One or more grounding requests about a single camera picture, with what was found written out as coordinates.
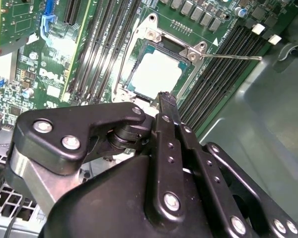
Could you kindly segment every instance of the dimm slot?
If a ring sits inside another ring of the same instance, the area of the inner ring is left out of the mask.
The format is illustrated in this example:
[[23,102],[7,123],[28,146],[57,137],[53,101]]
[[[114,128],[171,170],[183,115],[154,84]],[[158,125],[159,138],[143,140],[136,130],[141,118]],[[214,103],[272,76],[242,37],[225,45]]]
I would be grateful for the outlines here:
[[[130,12],[128,14],[125,14],[125,16],[128,16],[128,18],[126,20],[126,23],[124,23],[123,29],[121,30],[122,34],[119,36],[117,47],[115,48],[115,50],[112,54],[112,57],[110,59],[109,65],[105,70],[104,77],[103,77],[103,82],[100,86],[100,89],[98,90],[98,93],[91,98],[91,100],[93,100],[93,103],[96,103],[96,104],[99,103],[100,97],[102,96],[102,94],[105,90],[105,87],[108,83],[108,80],[109,80],[111,71],[113,69],[114,63],[116,62],[116,60],[119,56],[119,53],[120,53],[120,51],[121,51],[121,49],[124,45],[125,38],[127,37],[129,29],[132,26],[132,22],[133,22],[133,19],[134,19],[135,15],[136,15],[136,12],[137,12],[137,9],[138,9],[139,5],[140,5],[140,1],[137,1],[137,0],[133,1],[132,5],[130,7],[130,9],[131,9]],[[118,24],[118,26],[121,25],[121,23],[123,22],[123,14],[122,14],[122,18],[119,21],[120,21],[120,23]]]
[[[218,54],[250,56],[263,46],[260,37],[236,26]],[[248,60],[212,59],[180,108],[183,122],[198,130],[249,65]]]
[[93,47],[93,50],[92,50],[92,54],[91,54],[91,58],[90,60],[88,61],[88,66],[87,66],[87,70],[84,74],[84,77],[82,79],[82,84],[80,85],[79,87],[79,93],[82,95],[84,94],[85,92],[85,88],[87,86],[87,82],[88,82],[88,79],[89,79],[89,76],[90,76],[90,72],[93,68],[93,65],[95,63],[95,60],[96,60],[96,56],[97,56],[97,53],[98,53],[98,50],[99,50],[99,47],[100,47],[100,41],[102,40],[104,34],[105,34],[105,31],[107,29],[107,25],[110,21],[110,17],[107,17],[107,16],[111,16],[112,13],[113,13],[113,8],[114,8],[114,5],[116,4],[116,1],[110,1],[110,4],[108,6],[108,4],[106,5],[106,11],[104,13],[104,18],[102,19],[102,22],[99,26],[99,29],[100,29],[100,32],[99,34],[97,35],[96,37],[96,40],[95,40],[95,43],[94,43],[94,47]]
[[110,48],[116,38],[116,35],[119,30],[119,26],[121,25],[124,17],[124,12],[126,12],[128,8],[129,0],[123,0],[122,6],[119,8],[118,13],[115,14],[115,18],[112,20],[114,22],[111,30],[109,31],[109,36],[107,37],[107,42],[105,43],[105,47],[102,49],[100,60],[97,62],[96,65],[96,72],[93,76],[92,84],[89,88],[89,94],[92,94],[96,88],[97,82],[99,80],[100,74],[103,70],[104,64],[107,60],[107,56],[109,53]]

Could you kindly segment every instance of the chip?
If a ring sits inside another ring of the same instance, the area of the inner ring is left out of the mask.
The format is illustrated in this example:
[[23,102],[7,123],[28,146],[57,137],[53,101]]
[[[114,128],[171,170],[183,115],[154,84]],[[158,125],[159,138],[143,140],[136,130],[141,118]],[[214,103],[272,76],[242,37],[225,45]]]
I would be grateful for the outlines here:
[[15,115],[15,116],[19,116],[21,114],[21,108],[11,106],[10,114]]

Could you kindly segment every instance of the black plastic part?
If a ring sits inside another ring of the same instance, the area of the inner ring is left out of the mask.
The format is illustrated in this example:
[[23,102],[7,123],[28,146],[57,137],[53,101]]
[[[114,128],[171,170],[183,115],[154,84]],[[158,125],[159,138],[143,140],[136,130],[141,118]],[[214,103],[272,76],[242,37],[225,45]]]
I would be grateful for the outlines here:
[[258,237],[244,220],[219,168],[209,166],[209,164],[216,164],[214,157],[202,150],[193,131],[189,132],[188,128],[186,130],[183,124],[178,127],[178,137],[181,138],[184,164],[194,174],[195,183],[214,236],[239,237],[240,234],[231,223],[231,218],[235,216],[245,226],[246,233],[243,237]]
[[[214,151],[212,146],[215,146],[219,152]],[[295,221],[224,150],[214,143],[208,143],[205,148],[217,160],[222,174],[226,175],[226,183],[229,184],[235,200],[238,197],[245,206],[244,217],[249,218],[257,234],[267,237],[273,237],[276,234],[278,237],[284,236],[275,228],[274,219],[277,219],[284,224],[287,237],[298,237],[286,226],[287,221],[296,224]]]
[[[22,155],[48,170],[60,175],[73,174],[89,154],[100,150],[107,132],[144,122],[145,113],[142,110],[140,115],[134,113],[134,107],[133,103],[119,103],[28,111],[18,117],[12,143]],[[33,124],[38,120],[50,122],[52,131],[37,132]],[[78,149],[69,150],[62,145],[67,135],[79,139]]]
[[[171,231],[184,221],[185,198],[181,145],[175,139],[174,123],[166,115],[156,115],[150,143],[152,151],[145,213],[157,230]],[[178,199],[178,210],[172,211],[166,206],[164,196],[167,193]]]
[[42,238],[211,238],[191,174],[183,172],[187,216],[175,230],[157,231],[144,213],[148,156],[126,160],[63,196]]

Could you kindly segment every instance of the green circuit board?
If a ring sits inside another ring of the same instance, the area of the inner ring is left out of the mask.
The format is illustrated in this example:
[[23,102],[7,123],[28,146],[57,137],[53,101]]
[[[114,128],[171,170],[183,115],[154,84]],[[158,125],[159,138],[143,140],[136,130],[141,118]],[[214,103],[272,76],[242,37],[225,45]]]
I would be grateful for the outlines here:
[[43,0],[0,0],[0,46],[38,30]]
[[[7,6],[10,1],[0,2],[1,6]],[[35,9],[39,9],[36,15],[39,15],[44,6],[40,6],[39,1],[35,2]],[[191,47],[205,42],[206,53],[213,54],[225,42],[232,28],[248,18],[264,24],[271,15],[270,11],[278,6],[278,12],[273,13],[277,22],[270,29],[274,34],[280,34],[298,13],[298,7],[292,2],[285,4],[277,0],[266,0],[263,3],[252,0],[83,0],[78,6],[75,23],[70,25],[64,20],[68,1],[56,0],[54,4],[56,20],[50,23],[48,33],[51,45],[48,46],[40,38],[22,47],[19,50],[15,79],[0,88],[3,124],[14,125],[17,116],[27,110],[112,102],[124,55],[129,52],[118,83],[128,89],[131,73],[150,43],[148,39],[138,38],[134,45],[127,47],[128,42],[135,37],[135,29],[151,14],[157,16],[157,26],[163,32]],[[184,10],[185,4],[190,6],[189,10]],[[247,11],[246,17],[236,16],[235,10],[239,6]],[[256,18],[252,14],[258,6],[260,12],[255,15]],[[197,19],[192,17],[196,9],[201,10]],[[13,21],[11,16],[6,17],[5,21],[8,19]],[[31,30],[38,27],[39,22],[31,25]],[[161,47],[160,43],[156,43],[155,48],[158,47]],[[187,63],[172,90],[174,94],[182,91],[178,98],[181,102],[210,59],[204,59],[197,66],[190,64],[185,57],[177,56],[177,60]],[[30,94],[29,98],[24,97],[25,92]]]

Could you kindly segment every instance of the pcie slot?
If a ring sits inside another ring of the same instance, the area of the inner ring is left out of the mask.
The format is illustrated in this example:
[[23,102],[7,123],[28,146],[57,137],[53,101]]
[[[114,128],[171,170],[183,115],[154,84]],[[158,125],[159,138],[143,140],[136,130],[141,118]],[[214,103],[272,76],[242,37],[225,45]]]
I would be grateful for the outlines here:
[[89,87],[89,95],[92,95],[93,92],[95,91],[100,74],[101,74],[104,64],[107,60],[108,53],[109,53],[110,48],[112,47],[114,40],[117,36],[119,26],[121,25],[121,23],[123,21],[123,18],[125,15],[124,13],[128,9],[128,3],[129,3],[129,0],[123,0],[122,5],[118,10],[118,13],[114,15],[114,19],[112,20],[113,26],[111,26],[109,36],[107,37],[106,42],[105,42],[105,47],[102,49],[102,52],[101,52],[100,60],[97,62],[96,72],[94,73],[91,86]]
[[107,25],[109,24],[110,19],[111,19],[109,16],[112,15],[114,5],[116,4],[116,1],[109,1],[109,2],[110,2],[109,6],[108,6],[108,4],[106,5],[106,11],[104,13],[104,18],[102,19],[102,22],[101,22],[100,26],[98,26],[99,29],[100,29],[100,32],[96,37],[94,47],[93,47],[93,50],[92,50],[92,54],[91,54],[91,58],[89,59],[89,61],[87,63],[88,64],[87,70],[84,74],[84,77],[81,79],[80,86],[78,88],[78,92],[79,92],[80,95],[83,95],[84,92],[85,92],[85,89],[86,89],[86,86],[87,86],[87,83],[88,83],[88,79],[89,79],[89,76],[90,76],[90,72],[94,67],[94,63],[95,63],[96,56],[97,56],[97,53],[98,53],[98,50],[99,50],[99,47],[100,47],[100,44],[101,44],[101,40],[102,40],[102,38],[103,38],[103,36],[106,32]]
[[65,8],[64,22],[73,25],[76,22],[81,0],[68,0]]
[[102,97],[102,95],[105,91],[105,88],[106,88],[106,85],[109,81],[112,69],[114,67],[115,62],[117,61],[117,58],[119,56],[120,51],[123,48],[123,45],[125,43],[125,39],[126,39],[128,33],[129,33],[129,29],[132,26],[133,19],[134,19],[136,13],[137,13],[137,9],[140,6],[140,2],[141,1],[137,1],[137,0],[134,1],[133,5],[131,6],[131,11],[127,14],[128,15],[127,21],[124,24],[124,28],[122,29],[122,35],[119,38],[119,42],[117,44],[117,47],[115,48],[115,51],[112,55],[112,58],[110,59],[109,65],[106,68],[106,71],[104,73],[103,82],[102,82],[102,84],[101,84],[101,86],[98,90],[98,93],[95,95],[95,97],[93,97],[93,103],[95,103],[95,104],[98,104],[100,102],[100,99],[101,99],[101,97]]

